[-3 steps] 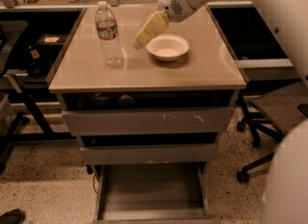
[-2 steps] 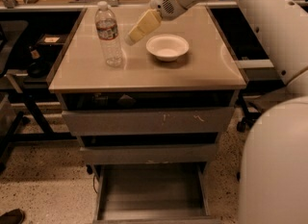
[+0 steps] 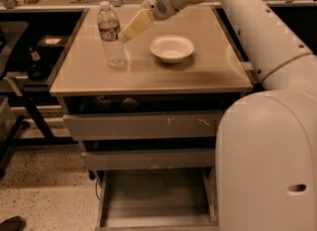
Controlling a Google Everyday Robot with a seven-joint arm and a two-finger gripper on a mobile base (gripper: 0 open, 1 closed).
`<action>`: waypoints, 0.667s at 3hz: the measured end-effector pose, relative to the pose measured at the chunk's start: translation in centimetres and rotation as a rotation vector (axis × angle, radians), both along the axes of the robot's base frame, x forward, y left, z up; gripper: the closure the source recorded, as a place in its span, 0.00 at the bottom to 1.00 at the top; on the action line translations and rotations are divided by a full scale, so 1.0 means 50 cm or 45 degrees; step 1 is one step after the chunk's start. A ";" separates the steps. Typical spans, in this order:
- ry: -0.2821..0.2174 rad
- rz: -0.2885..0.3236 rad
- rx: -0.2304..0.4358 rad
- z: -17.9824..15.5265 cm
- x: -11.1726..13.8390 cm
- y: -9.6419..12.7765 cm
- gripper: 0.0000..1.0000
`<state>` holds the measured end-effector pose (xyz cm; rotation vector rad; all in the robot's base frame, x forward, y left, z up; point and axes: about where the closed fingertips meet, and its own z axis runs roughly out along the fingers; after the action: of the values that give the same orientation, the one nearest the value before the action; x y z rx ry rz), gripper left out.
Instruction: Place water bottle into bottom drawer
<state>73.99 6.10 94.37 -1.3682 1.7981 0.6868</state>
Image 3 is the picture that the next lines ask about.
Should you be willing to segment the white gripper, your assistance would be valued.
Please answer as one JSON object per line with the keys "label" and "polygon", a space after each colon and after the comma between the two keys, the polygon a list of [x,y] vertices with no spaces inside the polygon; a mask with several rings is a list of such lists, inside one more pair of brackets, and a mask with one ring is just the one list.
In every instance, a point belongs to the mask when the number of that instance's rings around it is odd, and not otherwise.
{"label": "white gripper", "polygon": [[144,0],[141,9],[135,17],[121,30],[119,40],[126,43],[151,27],[155,21],[162,21],[177,14],[191,4],[204,0]]}

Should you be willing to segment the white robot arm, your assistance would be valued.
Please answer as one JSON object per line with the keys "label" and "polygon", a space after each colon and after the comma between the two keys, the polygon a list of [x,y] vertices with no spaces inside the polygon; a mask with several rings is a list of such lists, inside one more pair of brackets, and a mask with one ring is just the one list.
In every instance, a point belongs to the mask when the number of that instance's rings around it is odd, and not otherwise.
{"label": "white robot arm", "polygon": [[[119,37],[202,1],[145,0]],[[317,231],[317,57],[263,0],[220,3],[264,88],[218,127],[220,231]]]}

